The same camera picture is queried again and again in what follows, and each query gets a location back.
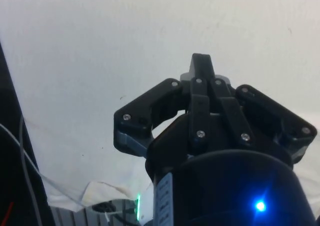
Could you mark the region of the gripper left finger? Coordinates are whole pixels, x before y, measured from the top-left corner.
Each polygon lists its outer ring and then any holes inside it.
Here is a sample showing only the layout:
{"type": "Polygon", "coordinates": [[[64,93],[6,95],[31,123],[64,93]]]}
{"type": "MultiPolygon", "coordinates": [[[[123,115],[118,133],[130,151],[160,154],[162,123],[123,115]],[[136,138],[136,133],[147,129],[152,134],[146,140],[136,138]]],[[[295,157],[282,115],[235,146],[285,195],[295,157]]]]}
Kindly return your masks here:
{"type": "Polygon", "coordinates": [[[209,129],[209,82],[210,55],[194,53],[189,71],[179,80],[165,79],[114,113],[114,147],[122,153],[146,158],[148,148],[158,140],[153,130],[182,110],[187,120],[183,138],[197,147],[202,140],[197,132],[209,129]]]}

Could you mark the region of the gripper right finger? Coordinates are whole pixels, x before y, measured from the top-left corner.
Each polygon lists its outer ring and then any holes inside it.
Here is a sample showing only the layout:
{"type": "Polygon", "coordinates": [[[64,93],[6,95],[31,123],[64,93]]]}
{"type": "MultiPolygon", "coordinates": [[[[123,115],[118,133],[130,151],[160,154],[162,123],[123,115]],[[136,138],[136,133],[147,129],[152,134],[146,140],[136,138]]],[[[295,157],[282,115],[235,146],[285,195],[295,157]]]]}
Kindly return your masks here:
{"type": "Polygon", "coordinates": [[[243,84],[232,88],[215,75],[211,57],[201,56],[201,73],[210,84],[209,95],[237,143],[251,149],[267,144],[287,151],[293,163],[305,156],[317,135],[308,121],[256,88],[243,84]]]}

